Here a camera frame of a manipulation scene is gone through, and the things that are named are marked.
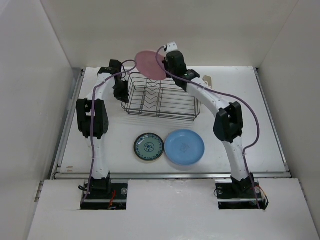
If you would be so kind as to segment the blue plate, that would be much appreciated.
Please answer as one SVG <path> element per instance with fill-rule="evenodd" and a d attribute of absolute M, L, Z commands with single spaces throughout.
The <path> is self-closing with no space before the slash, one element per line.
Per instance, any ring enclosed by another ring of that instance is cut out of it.
<path fill-rule="evenodd" d="M 168 159 L 179 166 L 192 166 L 205 154 L 205 143 L 201 136 L 189 129 L 171 132 L 164 142 Z"/>

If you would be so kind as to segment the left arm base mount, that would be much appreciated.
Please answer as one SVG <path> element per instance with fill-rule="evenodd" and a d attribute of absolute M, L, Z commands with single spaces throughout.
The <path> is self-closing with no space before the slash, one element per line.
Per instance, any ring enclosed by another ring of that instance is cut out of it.
<path fill-rule="evenodd" d="M 85 200 L 80 202 L 81 210 L 126 210 L 128 183 L 112 183 L 109 190 L 91 190 Z"/>

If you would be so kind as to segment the wire dish rack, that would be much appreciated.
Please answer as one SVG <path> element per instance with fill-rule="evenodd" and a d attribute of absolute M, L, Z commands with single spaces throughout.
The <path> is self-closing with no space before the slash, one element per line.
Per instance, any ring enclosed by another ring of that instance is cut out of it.
<path fill-rule="evenodd" d="M 194 121 L 201 102 L 176 86 L 172 79 L 156 81 L 139 72 L 128 75 L 129 100 L 122 109 L 129 115 Z"/>

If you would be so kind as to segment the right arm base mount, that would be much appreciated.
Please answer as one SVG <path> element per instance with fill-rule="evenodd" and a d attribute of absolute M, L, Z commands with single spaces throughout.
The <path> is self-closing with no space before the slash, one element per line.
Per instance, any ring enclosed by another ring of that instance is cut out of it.
<path fill-rule="evenodd" d="M 236 192 L 233 186 L 232 182 L 215 182 L 213 193 L 220 210 L 266 210 L 269 206 L 269 199 L 258 182 L 254 183 L 255 188 L 250 184 L 244 192 Z"/>

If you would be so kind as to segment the pink plate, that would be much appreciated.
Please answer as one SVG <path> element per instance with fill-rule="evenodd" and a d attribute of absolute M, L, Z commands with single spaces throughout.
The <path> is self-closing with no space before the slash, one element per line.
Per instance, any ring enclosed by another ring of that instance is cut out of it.
<path fill-rule="evenodd" d="M 137 53 L 134 60 L 136 69 L 146 78 L 154 81 L 163 81 L 167 78 L 161 68 L 164 68 L 165 57 L 163 55 L 152 50 L 144 50 Z"/>

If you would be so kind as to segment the white cutlery holder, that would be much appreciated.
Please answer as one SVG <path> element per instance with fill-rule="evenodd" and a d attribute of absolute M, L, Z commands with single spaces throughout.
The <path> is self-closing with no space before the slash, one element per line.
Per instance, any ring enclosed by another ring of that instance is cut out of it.
<path fill-rule="evenodd" d="M 212 89 L 212 86 L 213 86 L 213 84 L 212 84 L 212 78 L 211 78 L 210 76 L 208 76 L 208 75 L 204 75 L 202 79 L 203 79 L 203 81 L 205 82 L 205 84 L 206 84 L 210 89 Z"/>

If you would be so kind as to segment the teal patterned plate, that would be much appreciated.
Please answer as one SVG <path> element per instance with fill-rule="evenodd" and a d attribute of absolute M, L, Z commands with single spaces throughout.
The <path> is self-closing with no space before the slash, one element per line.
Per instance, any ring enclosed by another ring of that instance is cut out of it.
<path fill-rule="evenodd" d="M 152 162 L 162 156 L 165 151 L 163 139 L 155 133 L 141 134 L 133 144 L 136 156 L 145 162 Z"/>

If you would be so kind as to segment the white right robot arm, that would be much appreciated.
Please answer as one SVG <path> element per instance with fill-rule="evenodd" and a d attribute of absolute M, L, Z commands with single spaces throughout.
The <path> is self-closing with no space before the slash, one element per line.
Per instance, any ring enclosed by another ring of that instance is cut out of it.
<path fill-rule="evenodd" d="M 166 75 L 187 94 L 195 97 L 214 116 L 213 133 L 223 143 L 230 163 L 232 193 L 243 197 L 250 191 L 250 185 L 245 181 L 250 175 L 243 160 L 243 115 L 241 105 L 227 102 L 210 92 L 208 85 L 193 69 L 187 69 L 184 56 L 179 50 L 165 50 L 162 61 Z"/>

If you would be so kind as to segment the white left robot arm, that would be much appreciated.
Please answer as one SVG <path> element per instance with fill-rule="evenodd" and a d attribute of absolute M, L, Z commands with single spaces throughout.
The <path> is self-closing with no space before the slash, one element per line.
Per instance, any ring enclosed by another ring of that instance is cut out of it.
<path fill-rule="evenodd" d="M 110 170 L 104 150 L 105 136 L 109 130 L 106 102 L 110 93 L 113 93 L 113 97 L 118 101 L 129 102 L 129 82 L 122 79 L 123 74 L 123 63 L 110 60 L 108 67 L 101 67 L 98 71 L 97 82 L 92 91 L 85 98 L 76 101 L 78 130 L 88 140 L 92 150 L 90 177 L 84 190 L 103 199 L 112 192 Z"/>

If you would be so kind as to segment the aluminium front rail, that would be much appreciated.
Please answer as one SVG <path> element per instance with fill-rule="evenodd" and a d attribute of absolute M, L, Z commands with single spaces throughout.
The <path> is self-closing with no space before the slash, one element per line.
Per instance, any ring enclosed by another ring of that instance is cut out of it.
<path fill-rule="evenodd" d="M 282 179 L 291 178 L 291 173 L 286 172 L 267 172 L 267 173 L 254 173 L 255 179 L 267 178 L 267 179 Z M 88 173 L 56 173 L 53 179 L 67 180 L 67 179 L 87 179 Z M 229 173 L 112 173 L 110 175 L 112 179 L 229 179 L 231 175 Z"/>

